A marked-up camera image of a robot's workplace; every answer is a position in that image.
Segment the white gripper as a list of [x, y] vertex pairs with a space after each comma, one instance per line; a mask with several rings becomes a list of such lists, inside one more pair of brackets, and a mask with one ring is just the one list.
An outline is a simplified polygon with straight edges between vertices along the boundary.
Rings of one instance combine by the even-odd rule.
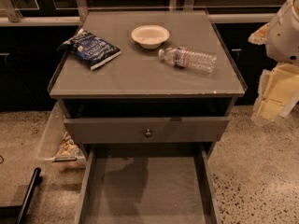
[[255, 122], [286, 118], [299, 102], [299, 0], [287, 0], [270, 23], [249, 36], [249, 42], [265, 45], [269, 58], [278, 63], [264, 69], [253, 107]]

